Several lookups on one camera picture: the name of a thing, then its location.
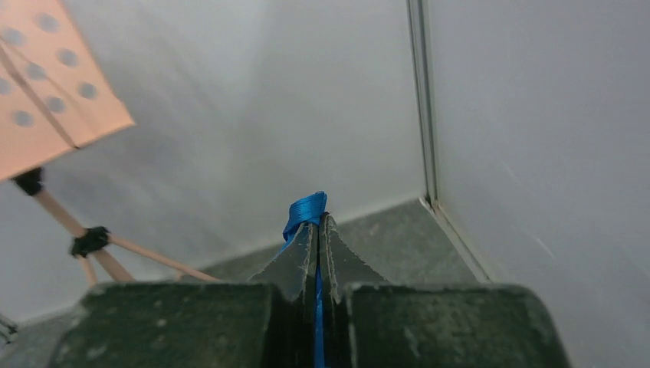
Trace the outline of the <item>blue cloth napkin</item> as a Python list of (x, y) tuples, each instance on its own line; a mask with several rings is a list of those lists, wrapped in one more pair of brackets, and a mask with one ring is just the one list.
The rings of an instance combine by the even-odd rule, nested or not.
[[(327, 207), (327, 194), (323, 191), (315, 192), (309, 196), (298, 199), (288, 209), (288, 220), (283, 230), (285, 243), (277, 255), (280, 255), (293, 241), (299, 225), (307, 222), (319, 225), (323, 213)], [(315, 276), (315, 297), (314, 297), (314, 367), (325, 368), (325, 349), (323, 333), (323, 282), (320, 273), (320, 266), (317, 264)]]

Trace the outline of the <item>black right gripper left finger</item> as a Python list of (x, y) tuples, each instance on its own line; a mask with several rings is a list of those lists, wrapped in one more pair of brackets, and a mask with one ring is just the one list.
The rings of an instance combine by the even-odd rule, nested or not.
[(311, 367), (317, 226), (242, 282), (93, 287), (50, 367)]

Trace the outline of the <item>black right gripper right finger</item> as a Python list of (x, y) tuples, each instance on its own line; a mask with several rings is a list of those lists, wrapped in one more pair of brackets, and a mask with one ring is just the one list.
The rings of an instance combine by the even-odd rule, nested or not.
[(392, 284), (319, 227), (327, 367), (568, 367), (541, 299), (515, 284)]

